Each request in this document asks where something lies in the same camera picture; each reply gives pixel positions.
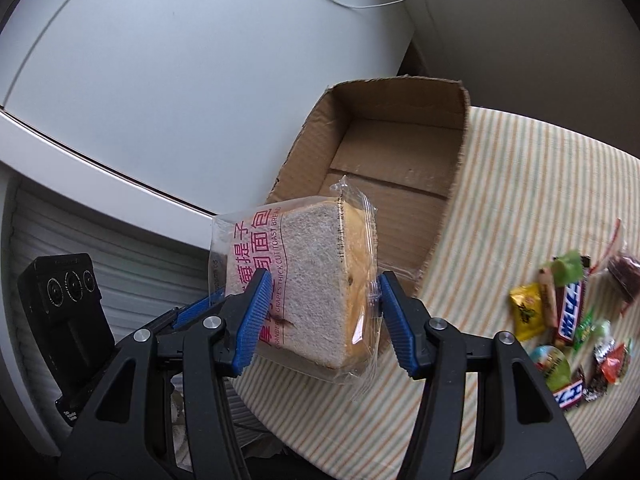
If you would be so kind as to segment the small Snickers bar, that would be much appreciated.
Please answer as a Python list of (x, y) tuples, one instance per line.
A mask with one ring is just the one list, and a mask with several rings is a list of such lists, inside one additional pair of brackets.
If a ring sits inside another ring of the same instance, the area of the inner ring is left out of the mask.
[(554, 400), (562, 411), (570, 410), (574, 408), (574, 406), (582, 403), (584, 385), (585, 381), (582, 378), (578, 378), (553, 393)]

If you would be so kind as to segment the striped table cloth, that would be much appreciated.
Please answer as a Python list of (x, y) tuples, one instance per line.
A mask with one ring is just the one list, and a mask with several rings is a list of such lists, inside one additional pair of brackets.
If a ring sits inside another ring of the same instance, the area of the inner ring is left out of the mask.
[[(490, 336), (512, 325), (508, 295), (541, 263), (577, 249), (597, 259), (616, 228), (639, 248), (639, 162), (579, 133), (498, 110), (470, 114), (466, 157), (420, 292), (432, 315)], [(339, 479), (398, 475), (423, 387), (386, 352), (352, 398), (264, 359), (234, 382), (284, 444)]]

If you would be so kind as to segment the round jelly cup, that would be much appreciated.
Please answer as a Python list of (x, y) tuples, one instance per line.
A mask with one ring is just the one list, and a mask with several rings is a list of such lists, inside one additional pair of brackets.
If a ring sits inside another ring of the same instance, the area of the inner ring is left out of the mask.
[(544, 382), (552, 392), (558, 391), (570, 383), (570, 378), (572, 378), (570, 362), (560, 349), (550, 346), (550, 344), (538, 346), (529, 353), (529, 357), (537, 370), (544, 376)]

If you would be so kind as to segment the brown stick snack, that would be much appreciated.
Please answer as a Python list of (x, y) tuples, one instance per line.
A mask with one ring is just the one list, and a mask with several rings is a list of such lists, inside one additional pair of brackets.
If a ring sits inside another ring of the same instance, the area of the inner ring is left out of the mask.
[(555, 284), (551, 269), (543, 266), (538, 270), (538, 287), (544, 314), (544, 324), (549, 328), (558, 327), (558, 307), (556, 306)]

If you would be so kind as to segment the packaged toast bread slice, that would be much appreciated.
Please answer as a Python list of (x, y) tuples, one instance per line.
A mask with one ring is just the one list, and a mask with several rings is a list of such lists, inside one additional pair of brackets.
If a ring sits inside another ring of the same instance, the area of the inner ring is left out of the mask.
[(217, 216), (209, 288), (235, 295), (259, 269), (271, 299), (257, 352), (334, 384), (362, 382), (378, 359), (376, 210), (347, 178), (306, 196)]

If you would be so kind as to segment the white cabinet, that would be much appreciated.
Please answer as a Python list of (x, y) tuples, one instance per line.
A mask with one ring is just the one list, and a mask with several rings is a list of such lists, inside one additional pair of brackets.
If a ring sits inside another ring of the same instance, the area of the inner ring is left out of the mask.
[(195, 247), (260, 204), (314, 103), (392, 76), (406, 0), (21, 0), (1, 34), (1, 160)]

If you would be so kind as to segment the brown cardboard box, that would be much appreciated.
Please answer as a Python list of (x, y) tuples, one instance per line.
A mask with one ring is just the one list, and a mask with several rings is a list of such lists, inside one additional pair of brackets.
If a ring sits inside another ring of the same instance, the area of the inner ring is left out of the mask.
[(378, 267), (416, 296), (447, 221), (469, 118), (469, 93), (457, 81), (336, 84), (314, 104), (268, 200), (327, 196), (347, 178), (375, 206)]

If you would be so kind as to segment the large Snickers bar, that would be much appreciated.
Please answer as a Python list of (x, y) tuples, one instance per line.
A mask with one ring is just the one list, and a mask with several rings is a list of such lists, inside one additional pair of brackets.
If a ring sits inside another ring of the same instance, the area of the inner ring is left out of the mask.
[(554, 344), (561, 348), (574, 344), (577, 327), (582, 316), (582, 303), (585, 298), (584, 280), (557, 287), (555, 289), (558, 326), (555, 329)]

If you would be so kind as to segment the yellow candy wrapper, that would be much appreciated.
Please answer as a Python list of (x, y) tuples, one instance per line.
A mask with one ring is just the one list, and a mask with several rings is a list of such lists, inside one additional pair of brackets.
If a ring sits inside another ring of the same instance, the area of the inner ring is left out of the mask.
[(537, 283), (511, 289), (509, 292), (514, 321), (514, 335), (518, 341), (526, 341), (546, 330), (542, 302)]

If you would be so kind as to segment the clear bag dark snack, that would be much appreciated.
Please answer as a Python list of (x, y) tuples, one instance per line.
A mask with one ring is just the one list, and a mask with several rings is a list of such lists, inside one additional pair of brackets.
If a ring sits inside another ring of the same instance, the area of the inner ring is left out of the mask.
[(639, 257), (628, 248), (621, 218), (616, 219), (612, 237), (601, 257), (591, 267), (590, 274), (599, 278), (605, 276), (612, 284), (622, 302), (621, 316), (639, 303)]

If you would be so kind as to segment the red wrapped candy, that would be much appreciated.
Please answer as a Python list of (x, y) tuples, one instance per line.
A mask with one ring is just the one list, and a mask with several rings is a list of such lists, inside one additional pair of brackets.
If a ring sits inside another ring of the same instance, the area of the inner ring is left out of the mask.
[(628, 344), (619, 344), (605, 356), (600, 371), (608, 384), (618, 384), (626, 375), (629, 363)]

